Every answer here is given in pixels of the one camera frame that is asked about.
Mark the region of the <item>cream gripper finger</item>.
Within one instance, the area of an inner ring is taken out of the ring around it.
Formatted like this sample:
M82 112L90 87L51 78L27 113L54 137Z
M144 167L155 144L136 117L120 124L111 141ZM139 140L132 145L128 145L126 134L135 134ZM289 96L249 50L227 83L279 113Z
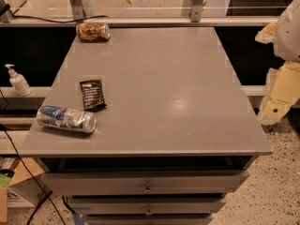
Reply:
M300 98L300 63L286 61L279 69L270 68L264 91L257 120L274 125Z
M263 44L273 43L277 23L277 21L274 21L267 24L261 31L257 33L255 40Z

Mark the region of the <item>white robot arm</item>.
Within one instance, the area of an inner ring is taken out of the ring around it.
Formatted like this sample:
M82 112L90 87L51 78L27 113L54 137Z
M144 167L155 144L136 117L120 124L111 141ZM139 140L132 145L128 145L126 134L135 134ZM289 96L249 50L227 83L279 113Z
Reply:
M275 56L284 60L279 69L270 68L265 96L257 115L265 126L278 123L300 98L300 0L293 0L275 22L266 25L255 37L272 43Z

